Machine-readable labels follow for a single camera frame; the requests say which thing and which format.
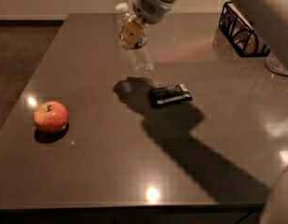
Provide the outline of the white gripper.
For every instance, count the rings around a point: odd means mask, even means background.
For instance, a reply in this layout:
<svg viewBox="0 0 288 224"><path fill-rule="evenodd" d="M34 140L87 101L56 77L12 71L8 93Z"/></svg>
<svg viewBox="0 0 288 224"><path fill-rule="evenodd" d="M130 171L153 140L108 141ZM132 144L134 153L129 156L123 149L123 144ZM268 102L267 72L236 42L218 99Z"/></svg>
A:
<svg viewBox="0 0 288 224"><path fill-rule="evenodd" d="M171 11L172 6L173 0L132 0L132 9L137 16L127 20L119 45L130 50L145 35L144 23L159 23Z"/></svg>

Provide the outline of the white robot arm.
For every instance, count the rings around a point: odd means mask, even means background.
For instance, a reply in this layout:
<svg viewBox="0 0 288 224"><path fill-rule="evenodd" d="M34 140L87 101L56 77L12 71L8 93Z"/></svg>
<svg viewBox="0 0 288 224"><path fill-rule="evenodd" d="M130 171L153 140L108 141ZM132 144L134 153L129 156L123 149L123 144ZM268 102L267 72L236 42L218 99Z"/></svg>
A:
<svg viewBox="0 0 288 224"><path fill-rule="evenodd" d="M230 0L245 20L254 25L288 75L288 0ZM132 0L133 16L118 32L119 45L130 50L145 35L147 24L156 24L171 11L176 0ZM278 177L260 224L288 224L288 166Z"/></svg>

